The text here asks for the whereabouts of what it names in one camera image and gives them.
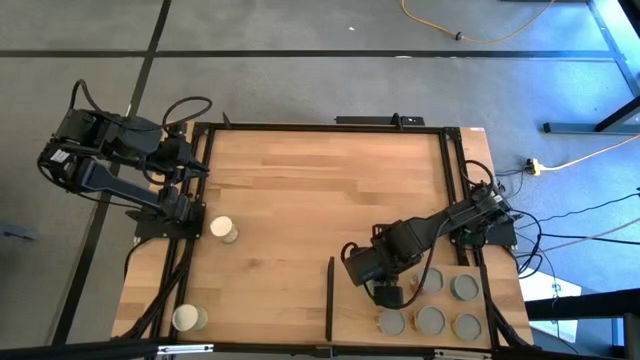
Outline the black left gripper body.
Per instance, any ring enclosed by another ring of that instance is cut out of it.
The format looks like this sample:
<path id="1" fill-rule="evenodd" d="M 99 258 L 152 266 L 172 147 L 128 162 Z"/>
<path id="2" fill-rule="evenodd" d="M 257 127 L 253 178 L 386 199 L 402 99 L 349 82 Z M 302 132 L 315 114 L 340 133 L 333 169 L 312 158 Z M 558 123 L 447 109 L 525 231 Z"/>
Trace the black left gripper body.
<path id="1" fill-rule="evenodd" d="M 183 135 L 170 135 L 162 139 L 149 155 L 149 163 L 171 183 L 179 183 L 187 176 L 186 168 L 191 158 L 192 147 L 186 138 Z"/>

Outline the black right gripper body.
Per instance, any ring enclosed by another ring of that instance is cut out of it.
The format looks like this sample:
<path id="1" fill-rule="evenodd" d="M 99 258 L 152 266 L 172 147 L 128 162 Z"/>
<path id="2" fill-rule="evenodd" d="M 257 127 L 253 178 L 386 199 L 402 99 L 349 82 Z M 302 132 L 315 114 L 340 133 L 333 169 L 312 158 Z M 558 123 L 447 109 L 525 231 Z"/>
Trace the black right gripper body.
<path id="1" fill-rule="evenodd" d="M 360 247 L 348 242 L 341 249 L 341 261 L 355 286 L 387 276 L 381 256 L 374 247 Z"/>

